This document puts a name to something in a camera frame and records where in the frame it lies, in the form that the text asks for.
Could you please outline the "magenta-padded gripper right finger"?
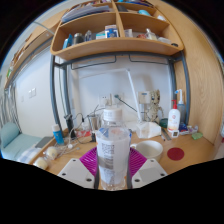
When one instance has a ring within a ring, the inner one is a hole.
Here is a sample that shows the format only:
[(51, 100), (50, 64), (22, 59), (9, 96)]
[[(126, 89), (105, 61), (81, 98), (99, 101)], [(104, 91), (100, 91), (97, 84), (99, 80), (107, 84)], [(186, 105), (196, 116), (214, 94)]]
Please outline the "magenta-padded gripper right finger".
[(148, 185), (167, 175), (155, 159), (147, 159), (134, 148), (130, 149), (127, 188), (134, 189)]

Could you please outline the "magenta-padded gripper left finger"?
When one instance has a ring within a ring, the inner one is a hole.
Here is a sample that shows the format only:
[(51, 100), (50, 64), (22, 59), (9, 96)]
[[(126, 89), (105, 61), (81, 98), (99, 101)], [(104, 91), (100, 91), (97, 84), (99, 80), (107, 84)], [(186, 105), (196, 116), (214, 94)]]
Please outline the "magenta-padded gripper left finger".
[(70, 159), (58, 176), (81, 187), (97, 189), (99, 186), (97, 148), (92, 148), (80, 158)]

